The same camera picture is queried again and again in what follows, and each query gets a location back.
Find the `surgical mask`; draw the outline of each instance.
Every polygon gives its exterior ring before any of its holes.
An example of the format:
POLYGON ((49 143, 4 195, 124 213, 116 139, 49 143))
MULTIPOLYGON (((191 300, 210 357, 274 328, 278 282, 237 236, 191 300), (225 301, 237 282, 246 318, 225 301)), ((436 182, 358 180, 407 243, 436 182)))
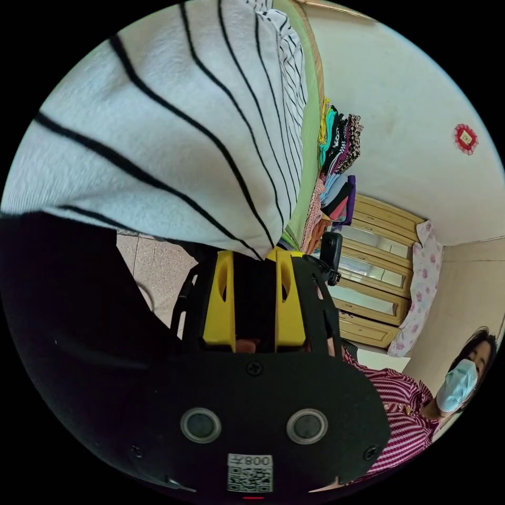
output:
POLYGON ((445 378, 437 393, 437 405, 442 412, 458 410, 477 384, 477 369, 469 359, 461 360, 445 378))

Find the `wooden wardrobe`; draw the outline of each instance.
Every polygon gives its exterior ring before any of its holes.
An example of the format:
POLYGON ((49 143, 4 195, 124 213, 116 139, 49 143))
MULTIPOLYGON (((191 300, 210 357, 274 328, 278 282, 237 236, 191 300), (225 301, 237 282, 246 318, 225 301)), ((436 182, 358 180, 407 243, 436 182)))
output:
POLYGON ((344 238, 339 272, 329 291, 340 309, 342 338, 387 348, 410 308, 412 246, 426 221, 392 205, 356 195, 344 238))

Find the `white striped shirt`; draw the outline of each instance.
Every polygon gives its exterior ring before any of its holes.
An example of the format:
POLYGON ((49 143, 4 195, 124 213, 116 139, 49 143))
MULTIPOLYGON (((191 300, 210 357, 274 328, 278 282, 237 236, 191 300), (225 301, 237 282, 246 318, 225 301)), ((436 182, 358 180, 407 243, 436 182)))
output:
POLYGON ((0 210, 264 258, 295 208, 304 55, 271 0, 192 0, 103 42, 30 124, 0 210))

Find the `hand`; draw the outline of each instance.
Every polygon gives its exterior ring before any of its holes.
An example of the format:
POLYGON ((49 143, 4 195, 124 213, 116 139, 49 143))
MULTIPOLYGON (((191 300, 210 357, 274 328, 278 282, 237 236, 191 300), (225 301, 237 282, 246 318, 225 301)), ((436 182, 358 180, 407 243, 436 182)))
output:
POLYGON ((248 339, 238 339, 235 342, 235 352, 244 352, 245 354, 254 354, 256 352, 256 346, 259 344, 259 339, 253 338, 248 339))

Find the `red decoration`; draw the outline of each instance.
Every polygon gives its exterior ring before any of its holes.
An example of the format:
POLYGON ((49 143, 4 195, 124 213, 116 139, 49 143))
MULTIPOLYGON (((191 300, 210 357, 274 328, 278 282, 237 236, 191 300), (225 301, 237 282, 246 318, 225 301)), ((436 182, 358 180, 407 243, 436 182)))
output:
POLYGON ((460 124, 454 129, 454 142, 461 151, 470 156, 475 151, 479 139, 468 125, 460 124))

